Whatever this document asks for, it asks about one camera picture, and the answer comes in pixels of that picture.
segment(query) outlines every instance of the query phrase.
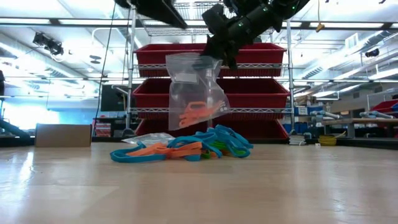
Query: wooden table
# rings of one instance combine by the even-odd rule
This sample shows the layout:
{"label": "wooden table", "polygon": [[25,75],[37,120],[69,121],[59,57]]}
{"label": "wooden table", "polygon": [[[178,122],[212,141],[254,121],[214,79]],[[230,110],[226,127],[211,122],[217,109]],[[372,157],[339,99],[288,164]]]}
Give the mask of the wooden table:
{"label": "wooden table", "polygon": [[346,118],[346,119],[336,119],[329,121],[322,121],[325,126],[325,134],[328,133],[327,126],[334,124],[347,124],[347,136],[349,138],[355,138],[355,124],[386,124],[390,129],[398,125],[398,119],[382,119],[382,118]]}

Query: red storage bin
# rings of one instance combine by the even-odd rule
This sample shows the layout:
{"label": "red storage bin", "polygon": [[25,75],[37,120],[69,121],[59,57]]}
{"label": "red storage bin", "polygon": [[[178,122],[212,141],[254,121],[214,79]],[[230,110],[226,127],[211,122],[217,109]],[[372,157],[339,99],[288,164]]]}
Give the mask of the red storage bin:
{"label": "red storage bin", "polygon": [[136,129],[136,134],[140,136],[149,133],[168,133],[173,137],[179,137],[190,136],[194,135],[197,131],[205,132],[207,130],[207,122],[194,124],[192,126],[175,131],[169,131],[168,126],[169,121],[167,119],[160,121],[143,119]]}
{"label": "red storage bin", "polygon": [[[149,44],[136,50],[139,65],[158,65],[166,63],[166,55],[180,53],[201,53],[206,44]],[[235,57],[236,63],[266,63],[276,64],[275,67],[283,61],[286,50],[271,43],[255,43],[244,46]],[[222,69],[220,77],[278,77],[281,68],[251,68],[230,70]],[[156,68],[150,70],[140,70],[140,77],[167,77],[167,70]]]}
{"label": "red storage bin", "polygon": [[217,124],[232,128],[248,140],[289,138],[279,121],[220,121],[216,118],[214,125]]}
{"label": "red storage bin", "polygon": [[377,106],[372,108],[372,111],[378,111],[380,113],[393,112],[394,105],[398,104],[398,100],[389,100],[379,103]]}
{"label": "red storage bin", "polygon": [[[232,108],[285,108],[289,92],[271,78],[217,79]],[[148,78],[133,91],[138,108],[168,108],[168,78]],[[138,113],[144,119],[167,119],[167,113]],[[222,116],[227,120],[282,119],[277,113],[232,113]]]}

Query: plastic bag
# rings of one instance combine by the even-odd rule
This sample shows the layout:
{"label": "plastic bag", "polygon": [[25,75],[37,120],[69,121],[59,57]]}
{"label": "plastic bag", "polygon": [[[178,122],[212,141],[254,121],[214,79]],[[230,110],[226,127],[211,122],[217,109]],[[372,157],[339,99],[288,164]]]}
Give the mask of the plastic bag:
{"label": "plastic bag", "polygon": [[216,79],[221,61],[199,54],[166,56],[171,77],[169,130],[176,130],[217,118],[230,112],[224,90]]}
{"label": "plastic bag", "polygon": [[123,139],[122,141],[129,144],[138,144],[138,142],[142,142],[146,146],[151,146],[155,143],[163,143],[168,144],[169,141],[174,140],[175,138],[167,133],[151,133],[145,134],[142,136],[137,136],[133,138]]}

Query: ceiling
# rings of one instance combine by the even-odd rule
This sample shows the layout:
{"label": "ceiling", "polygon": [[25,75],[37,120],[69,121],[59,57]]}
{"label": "ceiling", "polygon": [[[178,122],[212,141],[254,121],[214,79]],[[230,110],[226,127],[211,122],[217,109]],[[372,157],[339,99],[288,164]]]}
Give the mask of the ceiling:
{"label": "ceiling", "polygon": [[[37,1],[20,0],[6,1],[0,4],[0,20],[3,18],[23,17],[31,18],[27,21],[34,23],[37,18],[77,18],[77,19],[110,19],[113,13],[113,0],[41,0]],[[188,11],[187,19],[199,19],[200,8],[193,8]],[[370,26],[367,22],[396,22],[398,21],[398,1],[387,0],[379,4],[378,0],[330,0],[329,3],[320,1],[319,14],[321,21],[338,22],[360,22],[362,27]],[[128,19],[129,12],[116,7],[116,19]],[[311,0],[293,18],[293,21],[317,21],[318,1]],[[170,28],[161,28],[150,31],[149,28],[136,28],[134,45],[142,47],[146,44],[170,44],[170,43],[204,43],[205,35],[166,35],[150,36],[148,32],[170,32]],[[313,29],[292,30],[292,60],[294,65],[294,78],[302,78],[305,72],[318,64],[325,63],[325,58],[335,61],[336,58],[330,55],[338,55],[346,45],[346,39],[358,35],[358,40],[366,40],[377,31],[363,31],[365,29],[345,30],[322,30],[316,33]],[[36,32],[43,32],[46,36],[62,42],[65,54],[62,57],[51,58],[48,51],[37,48],[32,43]],[[98,80],[66,80],[67,78],[99,78],[104,68],[104,74],[109,78],[127,77],[126,49],[130,48],[129,34],[131,30],[124,27],[112,29],[109,39],[109,50],[106,54],[109,28],[95,27],[66,27],[66,26],[0,26],[0,49],[4,54],[0,56],[0,69],[7,70],[5,73],[9,86],[20,89],[20,94],[58,94],[68,96],[96,96],[98,91]],[[263,42],[271,42],[287,48],[287,32],[265,33],[261,36]],[[376,60],[393,54],[398,48],[397,36],[390,40],[377,44],[380,55],[376,58],[366,58],[358,52],[344,54],[344,62],[338,65],[329,66],[324,71],[310,77],[316,79],[332,79],[338,75],[345,74],[355,68],[373,63]],[[101,57],[99,64],[91,63],[90,55]],[[388,67],[395,67],[397,59],[391,58],[378,64],[382,70]],[[376,73],[375,66],[359,71],[353,77],[361,77],[364,73]],[[29,80],[15,77],[60,77],[63,80]],[[122,80],[112,80],[108,83],[126,83]]]}

